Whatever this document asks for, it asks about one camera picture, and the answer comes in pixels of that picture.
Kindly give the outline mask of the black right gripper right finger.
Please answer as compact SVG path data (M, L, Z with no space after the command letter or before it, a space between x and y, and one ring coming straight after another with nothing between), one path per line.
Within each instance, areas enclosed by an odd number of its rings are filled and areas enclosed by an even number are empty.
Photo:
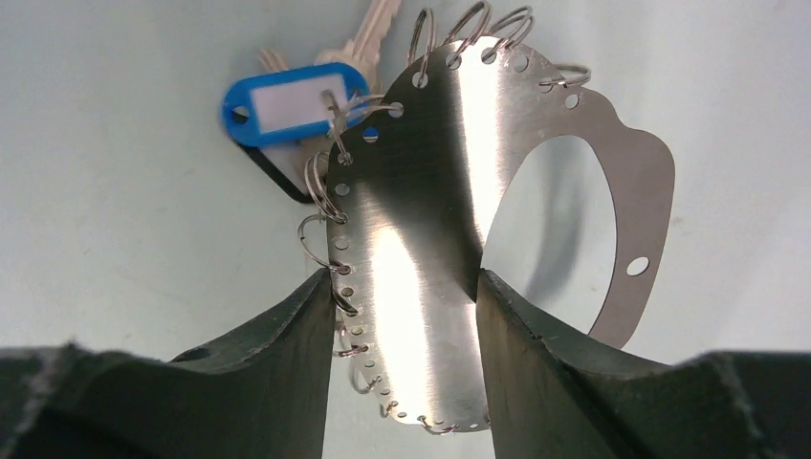
M712 351L667 365L605 345L495 273L476 321L499 458L806 458L810 357Z

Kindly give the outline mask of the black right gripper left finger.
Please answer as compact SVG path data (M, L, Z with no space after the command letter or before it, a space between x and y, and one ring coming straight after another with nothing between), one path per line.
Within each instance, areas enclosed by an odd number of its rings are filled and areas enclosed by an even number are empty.
M171 361L73 343L1 352L5 458L319 458L335 309L320 270Z

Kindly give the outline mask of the metal key organizer plate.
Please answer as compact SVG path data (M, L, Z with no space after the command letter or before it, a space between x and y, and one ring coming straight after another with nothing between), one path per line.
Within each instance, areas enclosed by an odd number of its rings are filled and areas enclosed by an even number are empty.
M623 124L587 88L587 67L525 45L533 23L529 7L493 19L479 1L443 40L411 48L387 93L338 136L315 191L346 356L383 417L431 435L488 426L479 268L505 191L533 149L562 136L585 141L610 191L615 258L592 339L621 348L632 337L668 234L669 148Z

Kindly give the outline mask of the key with blue tag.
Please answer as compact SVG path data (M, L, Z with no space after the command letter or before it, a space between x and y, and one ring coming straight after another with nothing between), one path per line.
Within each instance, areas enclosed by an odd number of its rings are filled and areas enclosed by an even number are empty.
M344 107L381 86L381 47L400 6L399 1L372 1L355 36L341 48L322 51L312 65L234 82L220 106L230 138L263 147L325 135L332 115L324 92Z

